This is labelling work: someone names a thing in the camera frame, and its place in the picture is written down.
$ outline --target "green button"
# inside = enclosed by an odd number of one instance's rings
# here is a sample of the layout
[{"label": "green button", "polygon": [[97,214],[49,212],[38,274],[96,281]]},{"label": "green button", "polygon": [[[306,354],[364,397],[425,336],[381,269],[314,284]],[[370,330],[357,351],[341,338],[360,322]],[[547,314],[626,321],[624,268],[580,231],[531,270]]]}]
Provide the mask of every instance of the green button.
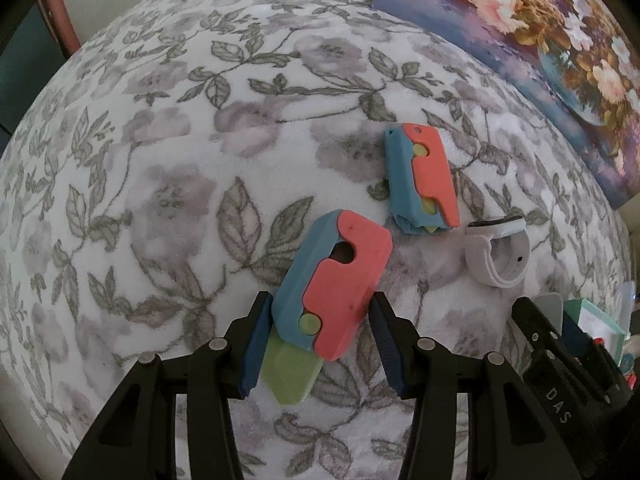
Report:
[{"label": "green button", "polygon": [[320,318],[311,312],[305,312],[298,320],[298,327],[302,330],[302,333],[306,335],[317,334],[320,332],[321,326],[322,321],[320,321]]}]

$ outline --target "metal screw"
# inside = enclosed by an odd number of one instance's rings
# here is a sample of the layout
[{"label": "metal screw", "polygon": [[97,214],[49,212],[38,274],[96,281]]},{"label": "metal screw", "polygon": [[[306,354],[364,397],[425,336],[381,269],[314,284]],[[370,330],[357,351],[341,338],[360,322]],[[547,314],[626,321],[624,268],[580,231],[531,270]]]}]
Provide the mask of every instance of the metal screw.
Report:
[{"label": "metal screw", "polygon": [[421,337],[420,339],[418,339],[418,348],[427,351],[433,350],[434,348],[436,348],[436,342],[430,337]]},{"label": "metal screw", "polygon": [[504,357],[502,354],[498,354],[498,352],[489,352],[486,358],[492,365],[500,366],[504,363]]},{"label": "metal screw", "polygon": [[155,352],[142,352],[142,354],[138,356],[138,362],[141,365],[149,365],[154,361],[155,358]]},{"label": "metal screw", "polygon": [[224,350],[226,348],[226,339],[217,337],[209,341],[209,348],[212,350]]}]

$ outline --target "painting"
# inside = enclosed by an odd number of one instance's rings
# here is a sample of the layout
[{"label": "painting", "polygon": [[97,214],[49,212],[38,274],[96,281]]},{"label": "painting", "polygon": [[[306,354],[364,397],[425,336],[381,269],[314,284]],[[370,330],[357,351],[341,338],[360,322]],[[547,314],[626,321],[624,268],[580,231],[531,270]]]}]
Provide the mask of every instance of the painting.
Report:
[{"label": "painting", "polygon": [[514,84],[611,205],[640,192],[640,59],[602,0],[374,0]]}]

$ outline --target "fuzzy fabric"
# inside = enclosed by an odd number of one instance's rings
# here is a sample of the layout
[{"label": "fuzzy fabric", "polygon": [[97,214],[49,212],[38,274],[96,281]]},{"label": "fuzzy fabric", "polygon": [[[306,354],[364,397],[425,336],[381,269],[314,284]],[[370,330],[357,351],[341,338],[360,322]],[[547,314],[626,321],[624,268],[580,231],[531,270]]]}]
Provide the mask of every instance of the fuzzy fabric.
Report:
[{"label": "fuzzy fabric", "polygon": [[[382,133],[440,132],[462,225],[522,214],[516,289],[475,282],[463,230],[402,234]],[[455,352],[500,350],[520,295],[555,290],[615,316],[630,278],[620,216],[564,137],[487,67],[363,0],[144,0],[49,82],[0,163],[2,364],[66,459],[141,352],[187,354],[276,291],[310,224],[348,208],[384,224],[380,289]],[[366,324],[301,406],[264,381],[231,403],[247,477],[392,480],[412,404]],[[188,478],[186,409],[177,459]],[[456,478],[466,459],[460,402]]]}]

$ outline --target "blue gripper pad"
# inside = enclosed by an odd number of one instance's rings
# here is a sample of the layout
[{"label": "blue gripper pad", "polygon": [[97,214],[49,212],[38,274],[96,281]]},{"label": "blue gripper pad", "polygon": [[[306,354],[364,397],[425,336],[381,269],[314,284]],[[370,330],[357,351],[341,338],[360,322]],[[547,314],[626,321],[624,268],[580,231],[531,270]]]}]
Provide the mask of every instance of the blue gripper pad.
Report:
[{"label": "blue gripper pad", "polygon": [[318,264],[331,255],[335,244],[342,241],[338,234],[338,216],[341,212],[342,209],[336,209],[313,223],[271,307],[273,323],[280,338],[308,352],[314,351],[316,336],[303,333],[298,326],[304,311],[302,296]]},{"label": "blue gripper pad", "polygon": [[391,327],[386,322],[382,307],[373,296],[369,303],[369,324],[376,341],[376,347],[380,354],[382,367],[385,369],[386,380],[395,390],[398,397],[404,397],[408,390],[408,385],[404,380],[402,353],[396,344]]},{"label": "blue gripper pad", "polygon": [[407,234],[425,235],[425,227],[435,227],[436,231],[450,229],[440,213],[436,202],[436,214],[427,214],[422,209],[420,196],[415,189],[411,160],[414,158],[414,144],[404,134],[401,127],[385,131],[386,171],[389,179],[389,203],[391,215],[398,227]]},{"label": "blue gripper pad", "polygon": [[271,304],[273,296],[268,294],[260,310],[260,314],[255,321],[254,330],[249,337],[244,352],[244,363],[242,364],[242,375],[238,384],[238,389],[243,396],[255,388],[258,383],[258,375],[262,367],[262,360],[267,349],[267,341],[271,332]]}]

